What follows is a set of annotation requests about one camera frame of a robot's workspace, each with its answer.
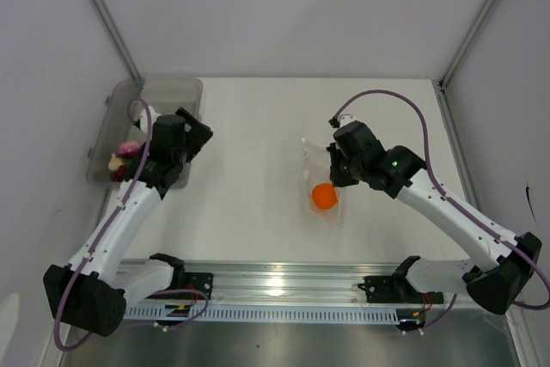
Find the red onion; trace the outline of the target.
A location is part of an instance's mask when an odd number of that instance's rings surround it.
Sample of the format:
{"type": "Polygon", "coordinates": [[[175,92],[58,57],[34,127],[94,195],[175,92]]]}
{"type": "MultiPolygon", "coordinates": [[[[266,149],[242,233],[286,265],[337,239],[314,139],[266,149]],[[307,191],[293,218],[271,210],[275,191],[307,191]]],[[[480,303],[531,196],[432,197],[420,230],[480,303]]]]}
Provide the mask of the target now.
{"type": "Polygon", "coordinates": [[[117,156],[123,159],[132,158],[139,153],[141,146],[137,140],[124,141],[118,146],[117,156]]]}

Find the orange fruit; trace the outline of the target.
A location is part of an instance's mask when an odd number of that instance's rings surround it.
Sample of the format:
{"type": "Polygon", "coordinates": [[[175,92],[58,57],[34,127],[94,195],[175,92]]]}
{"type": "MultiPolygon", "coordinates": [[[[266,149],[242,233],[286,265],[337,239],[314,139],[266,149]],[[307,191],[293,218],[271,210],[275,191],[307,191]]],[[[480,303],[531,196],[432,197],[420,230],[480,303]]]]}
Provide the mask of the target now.
{"type": "Polygon", "coordinates": [[[330,210],[338,204],[338,194],[331,183],[316,185],[311,192],[311,199],[320,210],[330,210]]]}

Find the dark red grape bunch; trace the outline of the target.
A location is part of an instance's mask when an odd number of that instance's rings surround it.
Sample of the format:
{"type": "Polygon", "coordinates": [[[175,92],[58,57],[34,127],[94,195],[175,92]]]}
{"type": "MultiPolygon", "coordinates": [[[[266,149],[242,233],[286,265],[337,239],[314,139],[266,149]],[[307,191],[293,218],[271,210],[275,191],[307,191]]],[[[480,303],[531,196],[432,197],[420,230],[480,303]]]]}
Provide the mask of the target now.
{"type": "Polygon", "coordinates": [[[121,165],[116,170],[112,171],[110,174],[110,180],[112,182],[121,182],[125,179],[127,166],[121,165]]]}

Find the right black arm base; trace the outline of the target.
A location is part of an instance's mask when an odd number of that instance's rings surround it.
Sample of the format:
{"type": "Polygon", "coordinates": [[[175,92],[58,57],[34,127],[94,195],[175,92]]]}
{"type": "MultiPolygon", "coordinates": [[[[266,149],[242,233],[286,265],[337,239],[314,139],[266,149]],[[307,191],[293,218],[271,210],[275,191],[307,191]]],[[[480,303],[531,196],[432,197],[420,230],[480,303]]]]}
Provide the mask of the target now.
{"type": "Polygon", "coordinates": [[[368,303],[384,304],[443,304],[441,292],[420,293],[404,277],[366,276],[358,289],[366,295],[368,303]]]}

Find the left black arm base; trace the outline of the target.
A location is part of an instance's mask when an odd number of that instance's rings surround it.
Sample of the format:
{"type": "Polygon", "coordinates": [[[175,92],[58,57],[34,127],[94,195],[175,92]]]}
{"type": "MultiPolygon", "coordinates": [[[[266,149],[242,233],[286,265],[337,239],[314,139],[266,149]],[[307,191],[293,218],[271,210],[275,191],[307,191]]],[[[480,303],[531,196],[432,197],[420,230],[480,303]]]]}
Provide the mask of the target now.
{"type": "Polygon", "coordinates": [[[214,274],[211,272],[187,272],[184,278],[183,288],[188,290],[194,290],[194,292],[187,294],[190,300],[200,301],[204,298],[199,294],[200,292],[211,298],[213,289],[214,274]]]}

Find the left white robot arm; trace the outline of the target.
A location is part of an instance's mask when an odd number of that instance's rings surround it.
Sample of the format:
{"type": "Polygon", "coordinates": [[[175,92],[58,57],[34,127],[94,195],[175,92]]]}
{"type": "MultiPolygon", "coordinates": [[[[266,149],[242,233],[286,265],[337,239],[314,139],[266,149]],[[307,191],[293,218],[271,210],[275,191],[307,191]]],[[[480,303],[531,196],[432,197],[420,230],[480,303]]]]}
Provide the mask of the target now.
{"type": "Polygon", "coordinates": [[[44,274],[56,330],[65,323],[107,337],[119,327],[125,312],[146,298],[208,297],[203,291],[188,290],[184,261],[167,254],[153,254],[137,270],[118,274],[145,219],[213,136],[209,126],[183,107],[156,115],[145,105],[134,124],[145,132],[146,140],[125,172],[112,210],[67,264],[51,265],[44,274]]]}

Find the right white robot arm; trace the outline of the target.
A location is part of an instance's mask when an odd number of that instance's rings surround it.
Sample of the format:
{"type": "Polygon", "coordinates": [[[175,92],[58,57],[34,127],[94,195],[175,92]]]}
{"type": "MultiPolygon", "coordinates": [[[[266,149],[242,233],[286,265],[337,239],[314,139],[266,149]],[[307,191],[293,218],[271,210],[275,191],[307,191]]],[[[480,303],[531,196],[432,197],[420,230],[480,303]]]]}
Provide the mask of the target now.
{"type": "Polygon", "coordinates": [[[413,208],[467,254],[465,260],[409,257],[392,281],[394,294],[412,301],[422,292],[465,294],[481,308],[503,315],[533,276],[542,243],[534,234],[497,225],[470,204],[445,192],[425,160],[397,145],[385,150],[363,122],[332,120],[327,148],[336,187],[360,182],[413,208]]]}

